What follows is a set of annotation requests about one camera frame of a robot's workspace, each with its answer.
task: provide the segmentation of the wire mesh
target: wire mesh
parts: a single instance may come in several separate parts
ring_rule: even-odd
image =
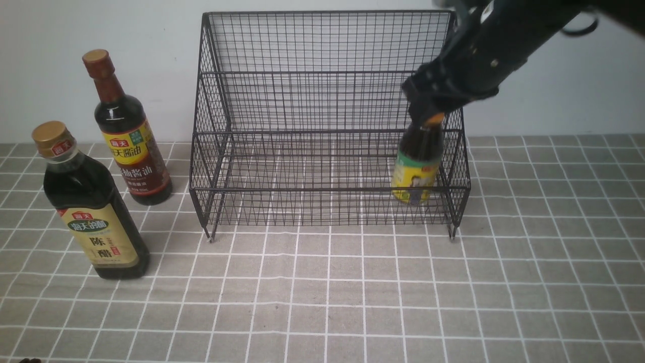
[[[401,84],[452,23],[434,11],[205,14],[189,188],[204,229],[458,226],[470,191],[461,110],[444,122],[429,199],[401,203],[390,187],[408,124]]]

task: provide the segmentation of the bottle label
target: bottle label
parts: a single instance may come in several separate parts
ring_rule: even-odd
[[[392,187],[431,187],[435,183],[439,162],[416,161],[397,153],[397,161],[392,174]],[[404,203],[418,205],[428,199],[428,189],[394,190],[394,196]]]
[[[101,209],[57,209],[58,214],[96,267],[131,267],[139,262],[112,204]]]
[[[170,175],[152,135],[148,120],[122,134],[103,133],[130,193],[150,195],[163,190]]]

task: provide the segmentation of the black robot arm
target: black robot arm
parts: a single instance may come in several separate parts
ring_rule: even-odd
[[[437,58],[421,65],[402,86],[412,122],[420,125],[472,101],[497,94],[498,86],[528,56],[590,5],[644,32],[642,0],[460,0],[459,27]],[[594,21],[588,30],[593,30]],[[572,36],[582,32],[565,32]]]

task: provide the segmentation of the vinegar bottle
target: vinegar bottle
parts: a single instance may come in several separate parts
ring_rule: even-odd
[[[79,151],[60,121],[36,127],[32,138],[47,161],[45,195],[96,273],[109,279],[143,276],[150,253],[108,168]]]

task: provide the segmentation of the gold bottle cap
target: gold bottle cap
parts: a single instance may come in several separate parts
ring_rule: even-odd
[[[32,131],[38,153],[44,158],[56,158],[76,145],[76,140],[60,121],[48,121]]]
[[[436,125],[440,124],[443,121],[445,116],[446,115],[443,112],[440,112],[440,113],[432,116],[431,118],[427,119],[426,122],[423,125],[425,127],[436,126]]]

